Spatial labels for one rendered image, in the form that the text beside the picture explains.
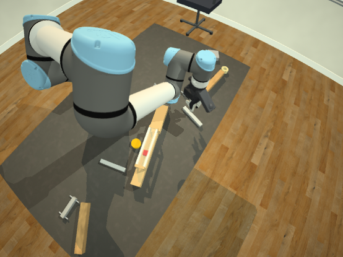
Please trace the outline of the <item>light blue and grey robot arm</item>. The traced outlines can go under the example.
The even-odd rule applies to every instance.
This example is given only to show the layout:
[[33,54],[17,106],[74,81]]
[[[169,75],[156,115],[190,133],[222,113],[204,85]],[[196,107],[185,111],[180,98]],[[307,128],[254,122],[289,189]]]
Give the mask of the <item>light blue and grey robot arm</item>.
[[25,81],[36,90],[71,81],[76,120],[97,137],[121,136],[165,103],[176,103],[186,72],[193,73],[195,87],[207,87],[215,68],[216,57],[209,50],[196,55],[170,47],[163,60],[168,66],[165,82],[130,95],[136,63],[136,47],[130,38],[96,27],[79,27],[69,33],[58,17],[50,15],[25,15],[22,25]]

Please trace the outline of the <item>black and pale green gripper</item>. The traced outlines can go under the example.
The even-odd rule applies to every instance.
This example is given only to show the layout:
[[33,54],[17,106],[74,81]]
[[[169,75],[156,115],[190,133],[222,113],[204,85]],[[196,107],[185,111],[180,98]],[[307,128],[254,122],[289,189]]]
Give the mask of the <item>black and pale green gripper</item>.
[[[195,91],[197,91],[197,90],[202,91],[202,90],[206,89],[206,87],[203,88],[203,89],[200,89],[200,88],[195,87],[195,86],[192,84],[192,82],[191,82],[191,78],[192,78],[192,76],[188,78],[188,80],[190,81],[190,84],[188,84],[188,85],[184,88],[183,94],[184,94],[188,99],[190,99],[190,101],[186,100],[186,103],[187,103],[187,105],[189,106],[190,112],[193,112],[195,106],[196,106],[196,108],[199,108],[199,106],[201,105],[201,101],[200,101],[200,99],[198,98],[198,96],[197,96],[197,94],[196,94]],[[197,103],[197,105],[196,105],[196,103]]]

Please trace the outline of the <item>yellow disc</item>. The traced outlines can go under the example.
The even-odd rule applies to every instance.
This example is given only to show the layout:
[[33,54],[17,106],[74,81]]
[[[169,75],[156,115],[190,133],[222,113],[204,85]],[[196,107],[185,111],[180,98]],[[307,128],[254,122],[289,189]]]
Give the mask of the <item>yellow disc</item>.
[[141,142],[139,139],[133,139],[131,145],[133,148],[138,149],[141,146]]

